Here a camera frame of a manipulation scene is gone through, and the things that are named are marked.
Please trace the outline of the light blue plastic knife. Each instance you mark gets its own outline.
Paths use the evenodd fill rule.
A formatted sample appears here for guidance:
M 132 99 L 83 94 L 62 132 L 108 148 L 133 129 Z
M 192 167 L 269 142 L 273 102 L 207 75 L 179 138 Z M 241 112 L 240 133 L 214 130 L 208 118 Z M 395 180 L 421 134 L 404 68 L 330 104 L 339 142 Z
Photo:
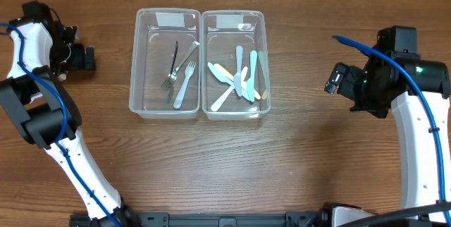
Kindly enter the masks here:
M 242 96 L 242 87 L 241 87 L 241 69 L 242 69 L 242 57 L 243 57 L 243 48 L 238 45 L 235 49 L 236 55 L 236 74 L 234 74 L 234 84 L 235 91 L 239 97 Z

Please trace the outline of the metal fork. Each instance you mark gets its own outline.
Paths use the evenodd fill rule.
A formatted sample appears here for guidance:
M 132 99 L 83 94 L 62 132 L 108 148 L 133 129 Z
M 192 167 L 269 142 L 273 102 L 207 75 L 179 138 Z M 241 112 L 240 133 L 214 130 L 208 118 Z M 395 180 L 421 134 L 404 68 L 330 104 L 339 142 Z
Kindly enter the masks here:
M 162 88 L 168 89 L 176 81 L 178 71 L 180 70 L 182 65 L 186 62 L 186 60 L 189 59 L 191 54 L 195 51 L 195 49 L 198 46 L 199 46 L 198 41 L 194 41 L 193 43 L 191 43 L 189 49 L 187 50 L 187 52 L 184 55 L 184 57 L 182 58 L 182 60 L 178 63 L 178 65 L 175 68 L 171 69 L 171 72 L 168 74 L 168 76 L 166 77 L 166 79 L 164 80 L 164 82 L 162 84 Z
M 58 80 L 61 81 L 61 82 L 65 81 L 66 79 L 67 79 L 67 75 L 65 73 L 61 73 L 58 76 Z

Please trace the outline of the teal plastic knife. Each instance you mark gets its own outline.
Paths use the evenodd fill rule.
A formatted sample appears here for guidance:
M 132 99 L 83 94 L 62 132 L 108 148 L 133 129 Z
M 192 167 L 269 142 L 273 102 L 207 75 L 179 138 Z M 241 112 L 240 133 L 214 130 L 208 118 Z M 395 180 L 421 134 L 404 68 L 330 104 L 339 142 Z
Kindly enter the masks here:
M 254 102 L 255 95 L 254 95 L 254 80 L 255 80 L 255 73 L 257 68 L 257 58 L 258 53 L 255 50 L 252 50 L 249 55 L 249 64 L 250 64 L 250 76 L 247 80 L 247 93 L 249 96 L 249 100 L 251 102 Z

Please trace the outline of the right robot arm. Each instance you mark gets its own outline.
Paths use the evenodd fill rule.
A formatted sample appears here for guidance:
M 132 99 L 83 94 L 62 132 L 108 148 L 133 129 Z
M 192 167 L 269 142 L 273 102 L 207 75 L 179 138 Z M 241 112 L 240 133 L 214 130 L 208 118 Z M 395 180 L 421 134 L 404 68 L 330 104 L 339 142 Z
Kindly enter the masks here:
M 378 31 L 373 47 L 336 35 L 339 43 L 367 56 L 363 68 L 337 63 L 324 90 L 354 102 L 351 112 L 376 118 L 392 114 L 399 137 L 401 200 L 398 210 L 371 214 L 346 204 L 325 204 L 316 226 L 450 225 L 450 73 L 423 60 L 414 27 Z

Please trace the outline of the yellow plastic knife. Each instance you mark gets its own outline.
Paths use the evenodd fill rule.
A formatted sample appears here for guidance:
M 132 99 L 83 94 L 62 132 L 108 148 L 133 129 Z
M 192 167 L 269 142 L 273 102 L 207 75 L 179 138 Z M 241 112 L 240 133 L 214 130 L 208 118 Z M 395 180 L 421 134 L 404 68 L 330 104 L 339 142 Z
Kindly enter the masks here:
M 229 80 L 231 80 L 232 82 L 234 81 L 234 80 L 233 80 L 234 76 L 233 76 L 232 74 L 230 74 L 230 73 L 229 73 L 222 65 L 220 65 L 219 63 L 215 63 L 215 64 L 214 64 L 214 67 L 217 68 L 217 69 L 218 69 L 224 76 L 226 76 Z M 245 67 L 242 69 L 242 75 L 243 75 L 243 76 L 246 76 L 247 71 L 248 71 L 248 68 L 245 66 Z M 246 83 L 244 80 L 242 80 L 241 86 L 242 86 L 242 96 L 243 96 L 245 99 L 249 99 L 249 95 L 248 95 L 248 92 L 247 92 L 247 83 Z M 255 98 L 255 99 L 258 99 L 258 100 L 261 99 L 260 94 L 259 94 L 256 90 L 254 90 L 254 98 Z

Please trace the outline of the pale green plastic knife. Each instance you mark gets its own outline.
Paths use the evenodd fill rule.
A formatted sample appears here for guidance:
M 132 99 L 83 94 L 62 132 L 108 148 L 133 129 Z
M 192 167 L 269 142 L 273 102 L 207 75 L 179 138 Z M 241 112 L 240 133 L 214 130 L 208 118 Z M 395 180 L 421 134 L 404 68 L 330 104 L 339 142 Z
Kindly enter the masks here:
M 261 94 L 261 99 L 267 99 L 268 97 L 268 72 L 267 72 L 267 56 L 264 51 L 258 51 L 258 60 L 261 66 L 261 76 L 263 77 L 264 92 Z

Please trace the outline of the white plastic fork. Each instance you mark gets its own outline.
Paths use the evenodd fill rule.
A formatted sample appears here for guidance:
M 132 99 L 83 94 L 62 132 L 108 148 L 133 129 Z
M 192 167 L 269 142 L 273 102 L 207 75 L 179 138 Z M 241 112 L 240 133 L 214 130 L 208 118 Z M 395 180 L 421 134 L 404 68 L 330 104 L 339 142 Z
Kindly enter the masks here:
M 195 67 L 196 67 L 196 63 L 194 61 L 191 61 L 188 63 L 188 65 L 185 69 L 185 79 L 183 81 L 183 84 L 182 84 L 182 86 L 177 94 L 177 97 L 175 98 L 174 104 L 173 104 L 173 107 L 175 109 L 179 109 L 183 104 L 183 99 L 184 99 L 184 96 L 186 93 L 187 85 L 189 83 L 190 78 L 194 74 Z

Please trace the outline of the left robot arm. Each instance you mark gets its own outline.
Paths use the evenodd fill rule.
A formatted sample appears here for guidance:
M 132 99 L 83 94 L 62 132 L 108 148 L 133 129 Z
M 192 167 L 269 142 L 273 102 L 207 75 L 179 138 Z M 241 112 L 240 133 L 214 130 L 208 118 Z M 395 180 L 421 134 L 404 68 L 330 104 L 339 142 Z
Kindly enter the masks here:
M 52 157 L 82 198 L 87 215 L 72 216 L 71 226 L 141 226 L 90 154 L 80 111 L 63 87 L 68 72 L 95 70 L 94 47 L 79 43 L 78 26 L 65 26 L 45 3 L 31 1 L 22 9 L 22 17 L 1 24 L 14 45 L 1 106 L 23 139 Z

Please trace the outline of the black plastic utensil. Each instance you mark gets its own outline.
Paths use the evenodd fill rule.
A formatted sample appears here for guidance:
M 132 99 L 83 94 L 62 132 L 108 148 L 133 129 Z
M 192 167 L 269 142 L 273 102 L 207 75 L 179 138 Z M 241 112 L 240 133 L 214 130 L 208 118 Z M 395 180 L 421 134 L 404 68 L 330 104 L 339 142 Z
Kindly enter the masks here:
M 175 65 L 175 60 L 176 60 L 176 57 L 177 57 L 177 53 L 178 53 L 178 41 L 176 41 L 175 42 L 175 52 L 174 52 L 174 54 L 173 54 L 173 61 L 172 61 L 172 64 L 171 64 L 171 70 L 170 70 L 170 73 L 169 73 L 169 75 L 168 75 L 168 82 L 167 82 L 167 86 L 168 86 L 168 90 L 169 90 L 169 92 L 168 92 L 168 96 L 167 96 L 167 99 L 166 99 L 166 103 L 167 104 L 170 104 L 170 102 L 171 102 L 171 98 L 172 98 L 172 95 L 173 95 L 173 83 L 172 83 L 172 72 L 173 72 L 173 68 L 174 68 L 174 65 Z

